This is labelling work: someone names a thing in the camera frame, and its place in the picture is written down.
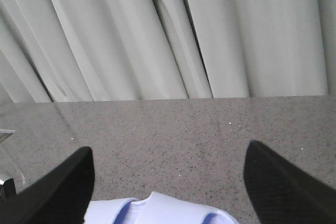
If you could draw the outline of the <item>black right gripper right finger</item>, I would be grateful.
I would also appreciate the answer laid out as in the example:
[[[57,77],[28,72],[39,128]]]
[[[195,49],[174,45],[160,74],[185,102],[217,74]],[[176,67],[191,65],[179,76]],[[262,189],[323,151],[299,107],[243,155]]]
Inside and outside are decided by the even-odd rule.
[[[335,189],[260,141],[251,141],[244,183],[261,223],[335,223]]]

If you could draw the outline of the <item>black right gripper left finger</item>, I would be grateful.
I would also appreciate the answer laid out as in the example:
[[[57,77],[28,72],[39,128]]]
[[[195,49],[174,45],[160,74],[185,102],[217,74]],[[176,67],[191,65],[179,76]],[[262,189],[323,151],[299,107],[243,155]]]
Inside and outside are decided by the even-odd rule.
[[[92,149],[77,149],[34,184],[1,204],[1,223],[84,223],[94,189]]]

